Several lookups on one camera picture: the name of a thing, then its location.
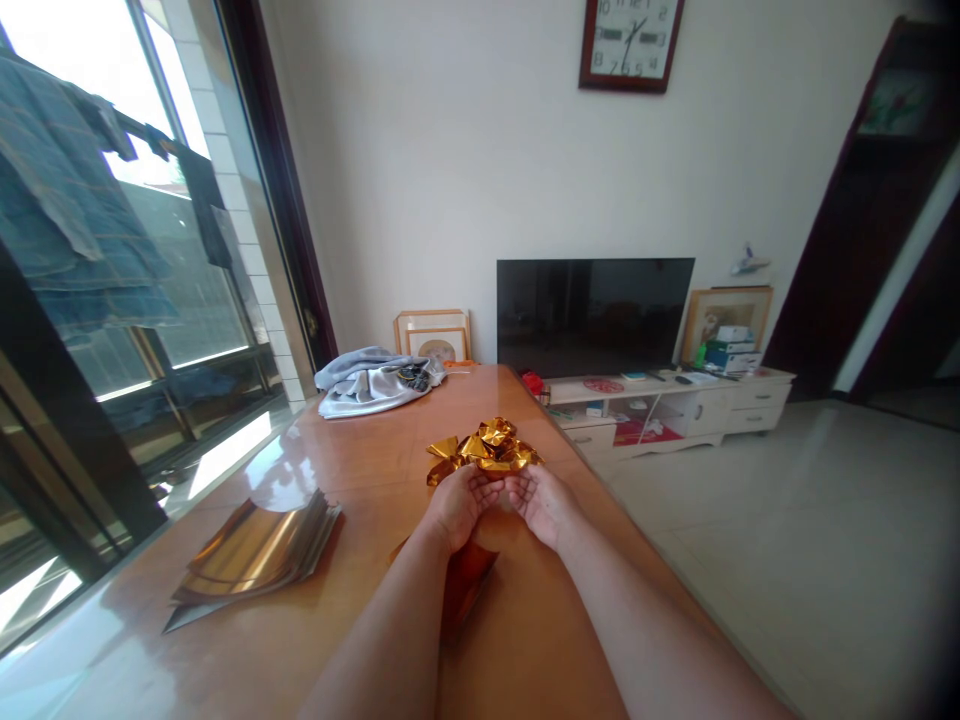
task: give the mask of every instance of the white tv cabinet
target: white tv cabinet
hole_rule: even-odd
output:
[[[585,455],[596,459],[622,459],[647,453],[682,450],[694,445],[719,446],[725,435],[765,432],[776,427],[790,394],[795,375],[761,368],[740,380],[717,379],[704,385],[685,385],[675,380],[677,373],[659,373],[654,378],[629,381],[617,377],[584,376],[549,381],[549,410],[554,421]],[[584,380],[612,380],[623,385],[623,392],[601,393],[588,389]],[[630,400],[643,398],[646,411],[628,410]],[[606,417],[586,414],[587,403],[603,401]],[[633,427],[642,430],[637,442],[630,433],[617,437],[615,412],[635,417]],[[652,419],[658,419],[674,439],[644,441]]]

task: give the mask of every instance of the framed picture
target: framed picture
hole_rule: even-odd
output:
[[[467,360],[467,333],[463,328],[407,330],[407,355],[432,357],[440,362]]]
[[[397,341],[398,355],[416,355],[415,350],[422,347],[422,337],[417,337],[423,331],[451,332],[463,331],[463,350],[458,360],[471,360],[470,347],[470,316],[463,310],[404,310],[393,321],[393,335]],[[408,338],[407,333],[414,333]],[[420,345],[413,345],[421,340]]]
[[[746,325],[759,349],[773,300],[772,287],[714,288],[690,293],[687,332],[680,357],[691,362],[702,343],[713,340],[721,325]]]
[[[860,135],[919,135],[939,83],[918,70],[884,70],[877,78]]]

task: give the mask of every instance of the black tv screen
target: black tv screen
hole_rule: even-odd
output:
[[[667,368],[693,258],[498,260],[497,362],[544,378]]]

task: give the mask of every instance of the hand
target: hand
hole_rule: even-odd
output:
[[[438,532],[452,555],[466,544],[480,513],[497,501],[503,487],[503,480],[490,482],[476,464],[464,465],[437,486],[420,525]]]
[[[527,465],[506,480],[510,503],[540,542],[556,551],[560,536],[583,518],[570,488],[543,465]]]

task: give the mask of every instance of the glossy table surface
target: glossy table surface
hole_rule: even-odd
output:
[[[373,594],[430,494],[427,445],[501,415],[573,488],[646,576],[719,631],[519,379],[488,365],[449,375],[385,413],[323,420],[316,401],[0,674],[0,708],[77,718],[281,718],[296,714]],[[247,497],[298,507],[319,486],[343,514],[317,572],[161,635],[169,598],[203,543]],[[438,714],[625,717],[613,676],[557,556],[507,504],[476,539],[500,551],[458,643],[441,650]],[[384,658],[389,672],[390,658]]]

